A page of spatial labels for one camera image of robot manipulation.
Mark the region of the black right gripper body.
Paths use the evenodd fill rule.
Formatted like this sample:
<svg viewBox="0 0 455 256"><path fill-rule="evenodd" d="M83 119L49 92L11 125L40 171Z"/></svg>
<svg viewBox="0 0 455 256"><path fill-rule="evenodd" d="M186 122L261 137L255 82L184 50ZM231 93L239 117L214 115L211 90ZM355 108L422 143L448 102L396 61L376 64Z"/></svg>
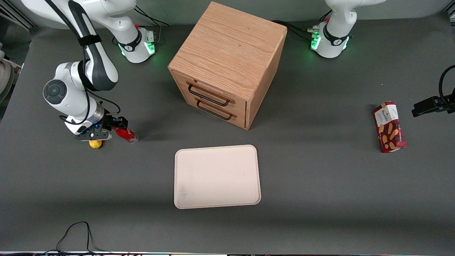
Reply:
<svg viewBox="0 0 455 256"><path fill-rule="evenodd" d="M101 120L93 125L94 132L101 132L102 130L111 131L115 125L115 118L112 115L104 115Z"/></svg>

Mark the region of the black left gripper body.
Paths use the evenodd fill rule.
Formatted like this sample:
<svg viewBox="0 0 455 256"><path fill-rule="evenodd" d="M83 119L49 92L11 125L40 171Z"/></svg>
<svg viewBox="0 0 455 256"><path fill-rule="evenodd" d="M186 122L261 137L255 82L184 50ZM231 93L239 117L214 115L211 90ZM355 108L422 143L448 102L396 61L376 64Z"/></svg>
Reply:
<svg viewBox="0 0 455 256"><path fill-rule="evenodd" d="M441 98L442 106L444 107L445 111L448 114L455 112L455 96L454 95L446 95Z"/></svg>

